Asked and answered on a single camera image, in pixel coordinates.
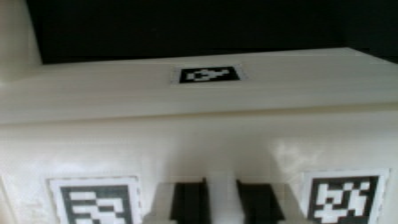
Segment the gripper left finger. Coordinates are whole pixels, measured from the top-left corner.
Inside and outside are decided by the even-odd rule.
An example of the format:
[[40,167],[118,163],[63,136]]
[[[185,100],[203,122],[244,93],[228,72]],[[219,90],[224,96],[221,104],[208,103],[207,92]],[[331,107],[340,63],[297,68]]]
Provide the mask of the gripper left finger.
[[212,224],[207,180],[175,186],[171,219],[178,224]]

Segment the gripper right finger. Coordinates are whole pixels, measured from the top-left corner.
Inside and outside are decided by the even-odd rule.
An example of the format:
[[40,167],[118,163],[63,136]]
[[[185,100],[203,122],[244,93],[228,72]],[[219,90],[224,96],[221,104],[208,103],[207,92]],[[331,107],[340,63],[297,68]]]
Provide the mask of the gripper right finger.
[[237,181],[244,209],[244,224],[280,224],[285,214],[272,185]]

